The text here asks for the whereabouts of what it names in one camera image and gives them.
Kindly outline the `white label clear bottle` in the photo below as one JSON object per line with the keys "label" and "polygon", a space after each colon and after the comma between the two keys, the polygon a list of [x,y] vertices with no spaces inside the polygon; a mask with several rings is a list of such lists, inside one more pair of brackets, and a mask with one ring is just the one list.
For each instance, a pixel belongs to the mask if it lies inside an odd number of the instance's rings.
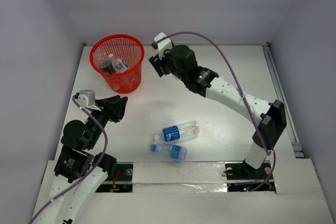
{"label": "white label clear bottle", "polygon": [[111,60],[116,73],[124,73],[129,70],[128,65],[114,54],[109,54],[109,59]]}

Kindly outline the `green label clear bottle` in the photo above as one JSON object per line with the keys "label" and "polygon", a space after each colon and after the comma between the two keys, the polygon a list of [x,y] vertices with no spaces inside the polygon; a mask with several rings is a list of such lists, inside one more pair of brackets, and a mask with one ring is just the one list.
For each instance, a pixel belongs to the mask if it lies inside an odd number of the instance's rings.
{"label": "green label clear bottle", "polygon": [[115,73],[114,67],[112,65],[112,61],[104,50],[97,49],[93,53],[93,61],[96,67],[100,69],[101,71],[109,73],[109,74]]}

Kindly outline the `blue label large bottle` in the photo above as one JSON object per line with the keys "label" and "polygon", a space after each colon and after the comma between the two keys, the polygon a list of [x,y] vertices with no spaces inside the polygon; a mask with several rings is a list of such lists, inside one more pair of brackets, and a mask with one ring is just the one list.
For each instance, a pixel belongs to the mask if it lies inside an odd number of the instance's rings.
{"label": "blue label large bottle", "polygon": [[182,124],[164,128],[160,133],[155,133],[153,138],[158,142],[172,142],[178,140],[191,140],[198,137],[200,127],[197,121],[189,121]]}

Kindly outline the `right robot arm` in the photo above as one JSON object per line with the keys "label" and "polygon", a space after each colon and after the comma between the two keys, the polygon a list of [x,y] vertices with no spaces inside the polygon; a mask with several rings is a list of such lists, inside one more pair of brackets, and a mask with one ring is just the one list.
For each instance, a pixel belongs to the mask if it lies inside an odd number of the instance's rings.
{"label": "right robot arm", "polygon": [[279,100],[268,102],[240,92],[237,86],[225,81],[218,73],[199,66],[194,51],[186,45],[161,50],[150,57],[149,62],[160,77],[174,75],[191,92],[227,106],[257,127],[241,171],[248,178],[258,175],[267,152],[274,149],[287,126],[284,104]]}

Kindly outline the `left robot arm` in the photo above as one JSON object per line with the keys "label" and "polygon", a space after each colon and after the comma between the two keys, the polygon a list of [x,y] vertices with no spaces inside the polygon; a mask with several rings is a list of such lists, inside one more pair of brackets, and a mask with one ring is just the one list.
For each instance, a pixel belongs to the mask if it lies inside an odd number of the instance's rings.
{"label": "left robot arm", "polygon": [[72,102],[88,118],[64,126],[48,201],[30,223],[79,223],[98,187],[117,173],[117,159],[106,153],[105,126],[123,119],[128,97],[96,99],[93,90],[81,90]]}

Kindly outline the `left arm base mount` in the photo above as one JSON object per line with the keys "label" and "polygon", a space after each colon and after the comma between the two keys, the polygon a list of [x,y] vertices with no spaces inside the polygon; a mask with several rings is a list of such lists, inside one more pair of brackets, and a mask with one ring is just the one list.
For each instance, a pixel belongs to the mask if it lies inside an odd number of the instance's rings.
{"label": "left arm base mount", "polygon": [[117,163],[116,171],[96,190],[97,193],[131,193],[133,191],[133,163]]}

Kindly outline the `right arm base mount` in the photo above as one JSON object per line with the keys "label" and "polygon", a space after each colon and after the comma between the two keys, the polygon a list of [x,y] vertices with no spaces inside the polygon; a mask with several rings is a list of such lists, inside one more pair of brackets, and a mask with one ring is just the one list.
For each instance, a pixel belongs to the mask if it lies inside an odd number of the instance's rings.
{"label": "right arm base mount", "polygon": [[275,183],[271,172],[271,164],[266,161],[260,168],[250,168],[248,165],[238,162],[225,164],[222,176],[227,181],[228,192],[249,192],[249,191],[273,191]]}

